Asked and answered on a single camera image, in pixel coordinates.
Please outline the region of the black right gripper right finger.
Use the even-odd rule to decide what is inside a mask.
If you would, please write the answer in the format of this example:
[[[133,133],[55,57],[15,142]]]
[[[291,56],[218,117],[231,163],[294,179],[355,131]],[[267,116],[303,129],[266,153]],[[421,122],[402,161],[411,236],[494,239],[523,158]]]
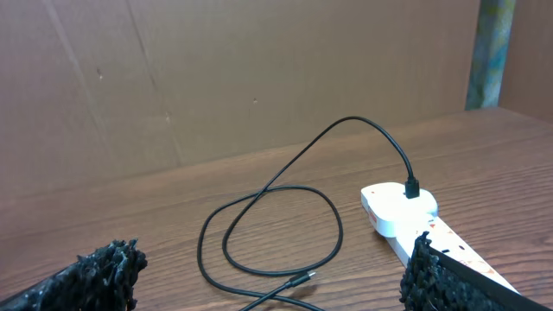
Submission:
[[[399,301],[413,311],[552,311],[431,247],[414,242],[400,282]]]

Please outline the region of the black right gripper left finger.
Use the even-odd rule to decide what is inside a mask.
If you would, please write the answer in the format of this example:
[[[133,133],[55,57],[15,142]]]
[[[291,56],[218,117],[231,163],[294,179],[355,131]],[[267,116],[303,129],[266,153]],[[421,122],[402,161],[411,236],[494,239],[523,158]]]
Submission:
[[[1,301],[10,311],[131,311],[134,285],[148,265],[132,239],[114,240],[37,284]]]

